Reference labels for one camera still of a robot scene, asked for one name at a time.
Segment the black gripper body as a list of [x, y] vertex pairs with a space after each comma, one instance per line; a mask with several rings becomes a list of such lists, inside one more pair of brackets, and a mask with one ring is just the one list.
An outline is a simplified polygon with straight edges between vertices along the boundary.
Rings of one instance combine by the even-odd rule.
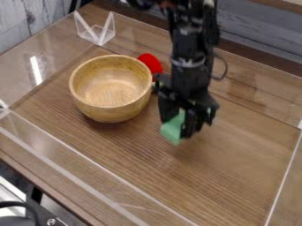
[[177, 61], [170, 59], [170, 74], [157, 76], [157, 98], [176, 101], [178, 109], [211, 108], [217, 110], [217, 103], [208, 92], [212, 79], [213, 59]]

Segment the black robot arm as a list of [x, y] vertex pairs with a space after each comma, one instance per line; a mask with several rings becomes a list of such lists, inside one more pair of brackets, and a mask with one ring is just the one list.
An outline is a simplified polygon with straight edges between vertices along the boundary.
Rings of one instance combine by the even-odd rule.
[[172, 43], [170, 72], [153, 73], [161, 136], [172, 142], [189, 139], [212, 124], [219, 104], [208, 92], [220, 33], [216, 22], [217, 0], [126, 0], [140, 11], [154, 5], [165, 14]]

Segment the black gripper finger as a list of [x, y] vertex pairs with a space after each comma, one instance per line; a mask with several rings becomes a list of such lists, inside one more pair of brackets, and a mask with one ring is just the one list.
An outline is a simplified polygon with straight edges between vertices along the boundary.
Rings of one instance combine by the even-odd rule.
[[205, 122], [207, 109], [191, 107], [185, 109], [184, 123], [181, 125], [181, 138], [188, 139], [196, 132], [200, 131]]
[[158, 97], [157, 107], [161, 123], [165, 123], [177, 115], [178, 106], [176, 104], [176, 101], [169, 100], [165, 97]]

